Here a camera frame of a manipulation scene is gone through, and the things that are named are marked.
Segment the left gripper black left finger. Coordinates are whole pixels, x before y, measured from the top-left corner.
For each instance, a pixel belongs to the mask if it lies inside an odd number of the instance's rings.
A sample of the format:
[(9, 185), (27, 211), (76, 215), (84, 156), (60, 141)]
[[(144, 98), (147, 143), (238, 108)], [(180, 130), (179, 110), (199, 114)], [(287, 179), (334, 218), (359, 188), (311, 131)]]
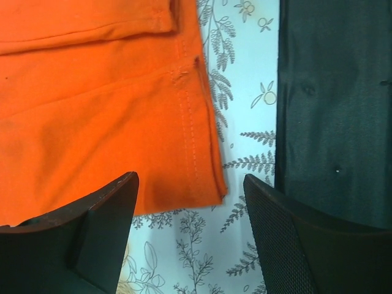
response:
[(54, 211), (3, 225), (1, 292), (114, 293), (138, 187), (128, 172)]

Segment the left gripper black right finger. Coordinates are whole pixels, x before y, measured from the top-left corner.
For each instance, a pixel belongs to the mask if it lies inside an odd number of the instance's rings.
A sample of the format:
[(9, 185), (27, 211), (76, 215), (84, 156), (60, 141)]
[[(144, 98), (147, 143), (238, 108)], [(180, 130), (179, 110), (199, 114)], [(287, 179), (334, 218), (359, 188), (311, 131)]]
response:
[(247, 210), (268, 293), (390, 293), (391, 231), (323, 213), (248, 174)]

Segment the orange t shirt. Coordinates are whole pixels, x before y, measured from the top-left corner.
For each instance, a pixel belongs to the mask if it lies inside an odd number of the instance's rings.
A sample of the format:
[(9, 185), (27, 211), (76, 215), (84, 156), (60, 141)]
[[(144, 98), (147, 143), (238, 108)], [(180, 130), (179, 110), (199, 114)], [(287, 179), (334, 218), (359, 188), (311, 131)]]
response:
[(138, 215), (227, 194), (195, 1), (1, 2), (1, 224), (126, 172)]

